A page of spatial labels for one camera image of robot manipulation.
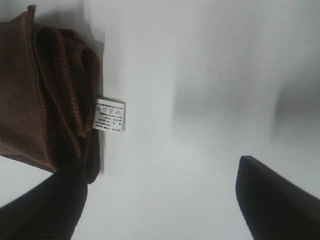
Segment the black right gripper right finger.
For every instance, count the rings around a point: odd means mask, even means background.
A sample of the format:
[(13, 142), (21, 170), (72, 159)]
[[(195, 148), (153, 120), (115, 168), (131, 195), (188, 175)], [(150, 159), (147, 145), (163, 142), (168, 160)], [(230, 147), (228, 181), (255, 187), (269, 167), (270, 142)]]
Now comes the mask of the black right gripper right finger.
[(252, 156), (242, 156), (236, 198), (255, 240), (318, 240), (320, 200)]

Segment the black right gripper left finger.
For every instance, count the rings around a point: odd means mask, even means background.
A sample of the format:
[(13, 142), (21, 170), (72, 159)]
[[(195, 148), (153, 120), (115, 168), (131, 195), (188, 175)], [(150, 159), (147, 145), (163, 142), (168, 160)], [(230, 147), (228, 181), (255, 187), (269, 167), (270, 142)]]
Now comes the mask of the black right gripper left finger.
[(86, 162), (72, 160), (0, 209), (2, 240), (69, 240), (88, 194)]

